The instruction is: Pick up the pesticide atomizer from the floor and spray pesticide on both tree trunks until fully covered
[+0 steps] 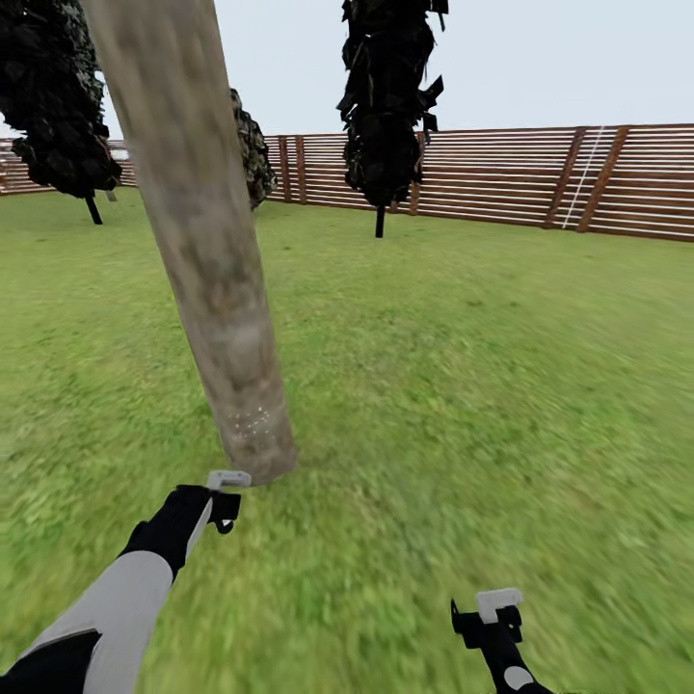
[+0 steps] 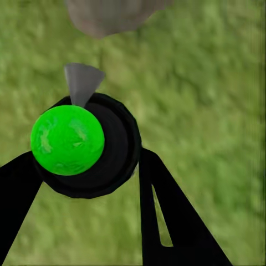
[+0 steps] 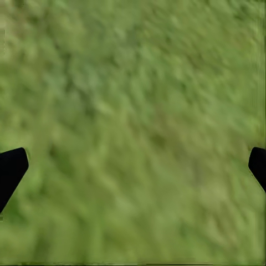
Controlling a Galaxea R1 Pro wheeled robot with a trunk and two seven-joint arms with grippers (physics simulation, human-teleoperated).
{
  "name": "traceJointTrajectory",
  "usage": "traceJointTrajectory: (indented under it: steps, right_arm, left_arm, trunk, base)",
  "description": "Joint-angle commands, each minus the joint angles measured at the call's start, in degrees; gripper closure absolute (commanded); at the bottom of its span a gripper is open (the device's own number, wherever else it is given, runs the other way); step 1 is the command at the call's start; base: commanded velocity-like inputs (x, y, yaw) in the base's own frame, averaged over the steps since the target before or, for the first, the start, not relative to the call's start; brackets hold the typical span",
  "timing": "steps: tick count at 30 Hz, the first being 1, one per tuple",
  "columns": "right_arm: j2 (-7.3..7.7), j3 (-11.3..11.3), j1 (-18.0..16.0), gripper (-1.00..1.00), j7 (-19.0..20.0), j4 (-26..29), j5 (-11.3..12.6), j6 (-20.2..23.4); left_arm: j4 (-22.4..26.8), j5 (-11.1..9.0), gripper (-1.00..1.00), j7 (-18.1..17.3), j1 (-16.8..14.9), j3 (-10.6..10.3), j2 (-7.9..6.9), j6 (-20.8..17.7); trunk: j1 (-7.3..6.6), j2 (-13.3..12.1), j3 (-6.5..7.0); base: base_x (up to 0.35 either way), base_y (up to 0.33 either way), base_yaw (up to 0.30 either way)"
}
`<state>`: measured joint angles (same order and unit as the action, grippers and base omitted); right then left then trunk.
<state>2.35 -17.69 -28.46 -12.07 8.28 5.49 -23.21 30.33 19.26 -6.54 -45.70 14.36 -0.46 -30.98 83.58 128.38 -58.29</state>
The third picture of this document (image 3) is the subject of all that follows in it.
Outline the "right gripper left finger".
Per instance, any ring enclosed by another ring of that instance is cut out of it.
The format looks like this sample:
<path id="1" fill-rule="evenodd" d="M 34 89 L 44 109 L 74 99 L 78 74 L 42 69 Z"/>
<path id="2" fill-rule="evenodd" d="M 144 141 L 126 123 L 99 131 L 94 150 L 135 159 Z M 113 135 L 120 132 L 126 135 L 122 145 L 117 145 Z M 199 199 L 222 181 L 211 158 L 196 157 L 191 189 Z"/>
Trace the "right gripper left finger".
<path id="1" fill-rule="evenodd" d="M 0 213 L 29 168 L 23 147 L 0 153 Z"/>

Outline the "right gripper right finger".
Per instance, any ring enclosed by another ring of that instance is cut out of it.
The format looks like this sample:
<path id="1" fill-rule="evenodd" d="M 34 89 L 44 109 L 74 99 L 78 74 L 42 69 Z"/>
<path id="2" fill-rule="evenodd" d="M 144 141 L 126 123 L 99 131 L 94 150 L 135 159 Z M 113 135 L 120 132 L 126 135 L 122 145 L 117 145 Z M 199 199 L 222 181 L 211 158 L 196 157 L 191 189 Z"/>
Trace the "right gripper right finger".
<path id="1" fill-rule="evenodd" d="M 250 154 L 248 167 L 266 192 L 266 150 L 254 147 Z"/>

